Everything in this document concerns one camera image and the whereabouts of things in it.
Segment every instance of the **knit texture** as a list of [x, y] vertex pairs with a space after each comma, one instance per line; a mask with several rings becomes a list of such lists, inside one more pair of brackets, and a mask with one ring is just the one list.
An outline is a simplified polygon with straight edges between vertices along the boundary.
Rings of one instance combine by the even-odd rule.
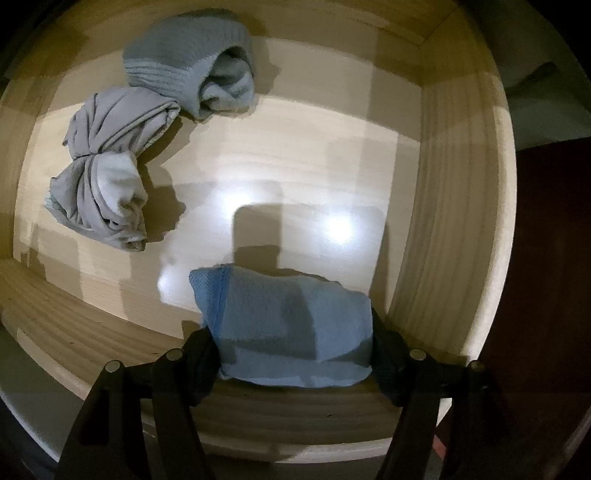
[[123, 64], [130, 85], [175, 99], [197, 119], [254, 99], [250, 34], [227, 10], [161, 20], [124, 49]]
[[142, 251], [148, 195], [136, 155], [166, 132], [179, 110], [172, 98], [145, 88], [93, 94], [70, 120], [63, 144], [72, 163], [50, 180], [47, 210], [84, 236]]
[[352, 385], [371, 372], [371, 304], [361, 292], [235, 265], [193, 270], [189, 282], [222, 378], [320, 388]]

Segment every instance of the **fabric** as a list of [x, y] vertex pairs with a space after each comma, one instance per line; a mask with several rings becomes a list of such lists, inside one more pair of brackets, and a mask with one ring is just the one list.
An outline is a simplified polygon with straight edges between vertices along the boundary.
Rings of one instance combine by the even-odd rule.
[[171, 98], [140, 87], [92, 95], [70, 120], [63, 144], [72, 163], [51, 179], [46, 208], [82, 235], [142, 251], [148, 195], [136, 155], [162, 136], [179, 111]]
[[174, 98], [197, 119], [254, 99], [250, 34], [227, 10], [161, 20], [124, 49], [123, 64], [130, 85]]
[[361, 292], [234, 265], [193, 270], [189, 282], [224, 378], [320, 388], [352, 385], [371, 372], [371, 303]]

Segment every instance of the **light wood surface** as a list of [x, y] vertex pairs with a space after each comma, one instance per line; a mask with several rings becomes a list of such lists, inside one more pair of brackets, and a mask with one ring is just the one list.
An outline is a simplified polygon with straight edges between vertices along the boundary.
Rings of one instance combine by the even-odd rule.
[[478, 357], [506, 277], [517, 173], [492, 56], [458, 9], [421, 46], [423, 134], [413, 219], [388, 317], [439, 358]]
[[[411, 4], [426, 10], [415, 15]], [[14, 220], [14, 248], [0, 242], [0, 258], [14, 257], [0, 262], [3, 323], [84, 397], [106, 361], [137, 364], [181, 345], [200, 322], [189, 270], [234, 261], [338, 280], [434, 353], [477, 354], [504, 281], [515, 193], [504, 95], [477, 32], [458, 12], [412, 43], [451, 2], [216, 5], [256, 35], [257, 105], [203, 124], [181, 118], [140, 157], [150, 196], [140, 254], [70, 232], [43, 197], [70, 161], [61, 140], [71, 115], [94, 91], [125, 85], [121, 48], [201, 3], [82, 1], [25, 59], [0, 103], [0, 221], [12, 230]], [[415, 15], [407, 25], [420, 25], [420, 38], [399, 31], [401, 11]], [[434, 211], [447, 212], [449, 228]], [[455, 257], [438, 257], [450, 242]], [[471, 288], [474, 272], [453, 268], [462, 248], [487, 266]], [[212, 452], [292, 462], [383, 454], [398, 417], [372, 380], [318, 391], [218, 382], [194, 414]]]

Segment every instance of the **rolled sock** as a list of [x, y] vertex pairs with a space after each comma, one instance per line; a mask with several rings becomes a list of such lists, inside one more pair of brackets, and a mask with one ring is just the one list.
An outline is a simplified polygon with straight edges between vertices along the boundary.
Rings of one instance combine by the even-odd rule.
[[193, 270], [189, 281], [222, 377], [320, 388], [352, 385], [371, 372], [371, 303], [361, 292], [234, 265]]
[[251, 37], [236, 15], [204, 9], [165, 18], [123, 52], [129, 84], [174, 98], [197, 119], [254, 99]]

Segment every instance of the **black clamp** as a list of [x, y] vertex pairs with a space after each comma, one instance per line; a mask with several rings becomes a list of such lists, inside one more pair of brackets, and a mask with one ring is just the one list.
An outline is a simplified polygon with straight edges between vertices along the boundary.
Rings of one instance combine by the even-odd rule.
[[[108, 362], [76, 418], [56, 480], [150, 480], [142, 433], [140, 399], [151, 398], [158, 443], [168, 480], [214, 480], [191, 418], [213, 387], [219, 354], [208, 328], [193, 332], [182, 349], [155, 362], [125, 367]], [[403, 407], [376, 480], [422, 480], [433, 444], [440, 400], [453, 399], [453, 426], [441, 479], [477, 480], [470, 464], [495, 441], [492, 380], [484, 366], [437, 362], [410, 350], [400, 334], [387, 330], [374, 312], [373, 375], [380, 390]]]

